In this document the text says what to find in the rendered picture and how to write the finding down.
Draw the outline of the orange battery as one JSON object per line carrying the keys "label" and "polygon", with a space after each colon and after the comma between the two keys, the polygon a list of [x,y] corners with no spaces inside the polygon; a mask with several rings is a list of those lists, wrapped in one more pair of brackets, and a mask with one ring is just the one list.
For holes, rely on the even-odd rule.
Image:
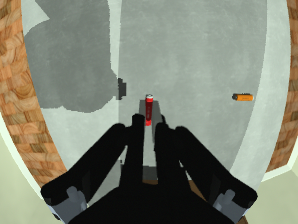
{"label": "orange battery", "polygon": [[253,95],[247,95],[247,94],[236,94],[235,95],[236,101],[253,101],[254,96]]}

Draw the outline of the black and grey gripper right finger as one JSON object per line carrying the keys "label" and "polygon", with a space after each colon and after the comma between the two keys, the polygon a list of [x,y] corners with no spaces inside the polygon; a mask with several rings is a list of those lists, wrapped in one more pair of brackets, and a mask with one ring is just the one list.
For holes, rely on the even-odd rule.
{"label": "black and grey gripper right finger", "polygon": [[239,222],[257,200],[257,192],[232,176],[186,127],[169,128],[155,100],[151,126],[158,184],[166,185],[171,224],[198,224],[201,218],[186,171],[210,205]]}

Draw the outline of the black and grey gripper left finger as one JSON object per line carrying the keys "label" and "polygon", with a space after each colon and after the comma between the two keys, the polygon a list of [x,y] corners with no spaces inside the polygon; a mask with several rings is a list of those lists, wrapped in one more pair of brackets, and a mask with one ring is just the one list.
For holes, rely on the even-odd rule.
{"label": "black and grey gripper left finger", "polygon": [[141,224],[145,125],[146,103],[140,100],[139,113],[132,116],[132,126],[112,125],[66,173],[42,186],[40,193],[57,220],[68,224],[87,209],[87,203],[128,144],[113,221]]}

